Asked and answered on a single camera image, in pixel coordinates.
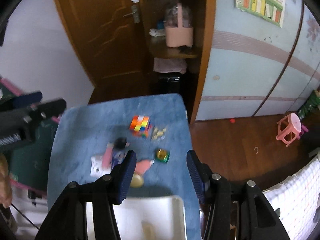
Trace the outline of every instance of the pink object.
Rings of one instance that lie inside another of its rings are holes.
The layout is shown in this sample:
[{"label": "pink object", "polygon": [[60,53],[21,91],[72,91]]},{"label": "pink object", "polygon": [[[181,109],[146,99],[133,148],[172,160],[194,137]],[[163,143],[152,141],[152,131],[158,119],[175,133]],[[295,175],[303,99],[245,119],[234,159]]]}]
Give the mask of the pink object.
[{"label": "pink object", "polygon": [[24,184],[22,184],[20,182],[15,181],[13,179],[10,179],[10,184],[11,184],[11,186],[15,186],[16,188],[30,189],[30,190],[34,191],[35,193],[41,195],[43,198],[47,198],[47,192],[45,192],[45,191],[29,187],[27,185],[24,185]]},{"label": "pink object", "polygon": [[142,176],[147,170],[150,169],[153,162],[154,160],[143,160],[141,162],[138,162],[136,165],[136,169],[134,170],[134,173],[137,173],[140,176]]},{"label": "pink object", "polygon": [[[282,123],[286,124],[287,127],[281,131],[281,124]],[[279,122],[277,122],[277,124],[278,124],[278,135],[277,135],[276,139],[283,141],[286,144],[286,146],[288,147],[288,145],[290,143],[292,143],[299,136],[299,133],[301,132],[300,119],[295,113],[291,113],[291,114],[285,116],[284,118],[282,118]],[[290,141],[287,141],[284,138],[288,134],[291,135]]]},{"label": "pink object", "polygon": [[299,133],[299,135],[297,136],[298,140],[300,140],[302,134],[304,134],[305,132],[309,132],[308,128],[305,127],[303,124],[301,125],[301,132]]},{"label": "pink object", "polygon": [[1,79],[0,83],[3,84],[15,96],[21,96],[23,94],[23,91],[21,89],[17,88],[14,84],[12,84],[6,78]]},{"label": "pink object", "polygon": [[193,45],[193,28],[185,28],[182,24],[182,5],[178,3],[178,27],[165,27],[167,46],[177,48]]},{"label": "pink object", "polygon": [[107,149],[102,157],[102,165],[101,166],[104,169],[111,167],[112,149],[113,149],[113,147],[107,147]]}]

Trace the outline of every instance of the wooden shelf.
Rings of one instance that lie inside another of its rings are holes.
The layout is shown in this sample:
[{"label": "wooden shelf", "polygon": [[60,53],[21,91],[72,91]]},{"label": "wooden shelf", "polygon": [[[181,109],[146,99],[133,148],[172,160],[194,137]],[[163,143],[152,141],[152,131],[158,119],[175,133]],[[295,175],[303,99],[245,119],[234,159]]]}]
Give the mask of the wooden shelf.
[{"label": "wooden shelf", "polygon": [[186,53],[180,53],[177,48],[169,48],[163,37],[151,37],[149,42],[149,51],[153,57],[157,58],[197,58],[198,53],[192,48]]}]

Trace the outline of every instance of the door handle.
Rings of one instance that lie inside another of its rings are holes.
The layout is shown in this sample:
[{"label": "door handle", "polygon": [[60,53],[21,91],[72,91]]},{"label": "door handle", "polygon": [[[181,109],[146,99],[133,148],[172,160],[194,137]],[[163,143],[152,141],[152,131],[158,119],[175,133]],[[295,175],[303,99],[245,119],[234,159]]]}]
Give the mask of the door handle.
[{"label": "door handle", "polygon": [[139,18],[139,12],[138,12],[138,7],[136,5],[131,6],[131,13],[125,14],[123,17],[128,17],[128,16],[133,16],[134,23],[139,23],[140,18]]}]

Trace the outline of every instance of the pink plastic stool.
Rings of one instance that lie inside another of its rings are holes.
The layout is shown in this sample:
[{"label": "pink plastic stool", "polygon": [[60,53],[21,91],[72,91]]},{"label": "pink plastic stool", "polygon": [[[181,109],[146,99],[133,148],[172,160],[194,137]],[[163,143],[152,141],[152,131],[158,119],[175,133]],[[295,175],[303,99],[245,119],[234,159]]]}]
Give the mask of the pink plastic stool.
[{"label": "pink plastic stool", "polygon": [[[281,131],[281,127],[280,127],[281,123],[284,123],[287,125],[287,127],[284,128],[282,131]],[[282,118],[279,122],[277,122],[277,124],[278,124],[278,135],[277,135],[276,139],[283,141],[286,144],[286,146],[288,147],[288,145],[290,143],[292,143],[297,138],[299,133],[301,132],[300,119],[295,113],[291,113],[291,114],[287,115],[286,117]],[[288,134],[291,134],[290,141],[287,141],[284,138]]]}]

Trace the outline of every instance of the wooden door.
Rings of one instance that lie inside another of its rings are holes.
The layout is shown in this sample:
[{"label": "wooden door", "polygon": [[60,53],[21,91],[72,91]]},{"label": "wooden door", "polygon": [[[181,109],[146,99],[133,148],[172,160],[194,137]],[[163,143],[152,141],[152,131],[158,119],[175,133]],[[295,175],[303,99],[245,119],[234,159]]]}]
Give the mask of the wooden door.
[{"label": "wooden door", "polygon": [[68,37],[105,101],[148,94],[149,54],[139,10],[134,23],[131,0],[55,0]]}]

